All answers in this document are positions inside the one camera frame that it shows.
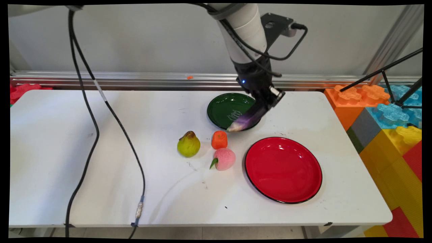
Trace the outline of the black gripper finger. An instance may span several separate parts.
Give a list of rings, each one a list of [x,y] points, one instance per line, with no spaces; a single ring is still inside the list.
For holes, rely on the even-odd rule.
[[[263,96],[260,92],[255,92],[254,98],[255,104],[259,109],[270,109],[265,95]]]
[[[269,109],[275,107],[284,96],[285,96],[285,92],[283,90],[277,89],[274,86],[269,86],[268,89]]]

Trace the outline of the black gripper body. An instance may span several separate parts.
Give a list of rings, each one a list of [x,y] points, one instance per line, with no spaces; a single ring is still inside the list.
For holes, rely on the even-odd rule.
[[[272,75],[265,72],[255,62],[236,63],[233,61],[238,74],[237,82],[245,92],[255,99],[271,99],[273,94],[270,91]]]

